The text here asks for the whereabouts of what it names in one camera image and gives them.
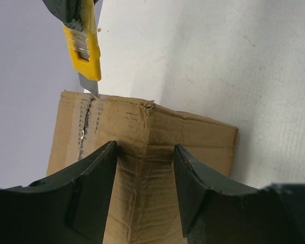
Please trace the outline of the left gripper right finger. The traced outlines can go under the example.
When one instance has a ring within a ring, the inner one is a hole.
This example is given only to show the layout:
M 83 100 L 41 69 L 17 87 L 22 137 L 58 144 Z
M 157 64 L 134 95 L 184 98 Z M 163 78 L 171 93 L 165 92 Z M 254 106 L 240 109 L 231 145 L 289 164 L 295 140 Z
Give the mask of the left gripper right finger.
M 257 189 L 174 148 L 182 234 L 188 243 L 305 243 L 305 184 Z

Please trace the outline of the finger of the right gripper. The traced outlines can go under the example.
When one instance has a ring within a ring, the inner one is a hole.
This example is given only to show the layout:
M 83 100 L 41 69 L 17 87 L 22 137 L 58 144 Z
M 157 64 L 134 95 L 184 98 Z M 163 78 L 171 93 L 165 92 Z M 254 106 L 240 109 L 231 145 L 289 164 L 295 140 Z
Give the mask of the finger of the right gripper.
M 81 24 L 81 0 L 42 0 L 48 11 L 63 24 Z

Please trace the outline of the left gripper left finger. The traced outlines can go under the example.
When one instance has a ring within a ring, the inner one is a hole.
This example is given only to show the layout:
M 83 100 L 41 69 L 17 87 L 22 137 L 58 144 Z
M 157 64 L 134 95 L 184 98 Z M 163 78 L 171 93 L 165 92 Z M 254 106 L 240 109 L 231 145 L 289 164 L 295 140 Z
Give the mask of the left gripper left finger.
M 29 186 L 0 189 L 0 243 L 102 243 L 116 164 L 109 141 Z

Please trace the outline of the yellow utility knife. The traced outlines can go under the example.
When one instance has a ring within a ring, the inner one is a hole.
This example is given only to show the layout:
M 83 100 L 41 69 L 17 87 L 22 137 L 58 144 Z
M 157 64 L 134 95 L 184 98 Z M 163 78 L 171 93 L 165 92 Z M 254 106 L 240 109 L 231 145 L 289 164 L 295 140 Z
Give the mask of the yellow utility knife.
M 101 52 L 98 44 L 94 1 L 78 1 L 80 22 L 64 24 L 67 46 L 80 85 L 99 97 L 98 82 L 101 80 Z

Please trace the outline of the brown cardboard express box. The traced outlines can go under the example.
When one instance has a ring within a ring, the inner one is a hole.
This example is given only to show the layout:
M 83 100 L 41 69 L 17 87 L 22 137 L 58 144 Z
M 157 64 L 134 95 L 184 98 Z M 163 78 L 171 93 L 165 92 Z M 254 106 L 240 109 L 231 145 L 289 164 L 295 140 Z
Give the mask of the brown cardboard express box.
M 121 148 L 104 243 L 186 243 L 173 169 L 176 144 L 229 176 L 238 128 L 136 98 L 61 93 L 47 174 L 108 141 Z

